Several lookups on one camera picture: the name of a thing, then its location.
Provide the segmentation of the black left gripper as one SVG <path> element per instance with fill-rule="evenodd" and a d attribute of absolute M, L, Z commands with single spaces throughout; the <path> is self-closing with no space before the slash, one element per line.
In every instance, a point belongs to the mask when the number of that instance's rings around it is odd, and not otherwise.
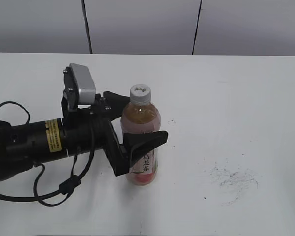
<path fill-rule="evenodd" d="M 121 176 L 127 174 L 144 155 L 165 144 L 167 131 L 124 133 L 123 145 L 119 143 L 111 122 L 121 117 L 129 103 L 130 97 L 105 91 L 103 95 L 96 95 L 93 105 L 69 111 L 63 98 L 61 144 L 68 154 L 94 153 L 102 149 L 115 176 Z"/>

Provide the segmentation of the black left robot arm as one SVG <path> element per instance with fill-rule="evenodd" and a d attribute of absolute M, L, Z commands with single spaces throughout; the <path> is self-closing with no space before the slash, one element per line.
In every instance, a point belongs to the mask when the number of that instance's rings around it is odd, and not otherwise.
<path fill-rule="evenodd" d="M 61 102 L 63 117 L 12 126 L 0 121 L 0 181 L 47 163 L 92 150 L 103 150 L 116 176 L 127 174 L 143 156 L 167 142 L 166 131 L 124 134 L 118 141 L 112 121 L 130 99 L 106 91 L 94 104 L 69 110 Z"/>

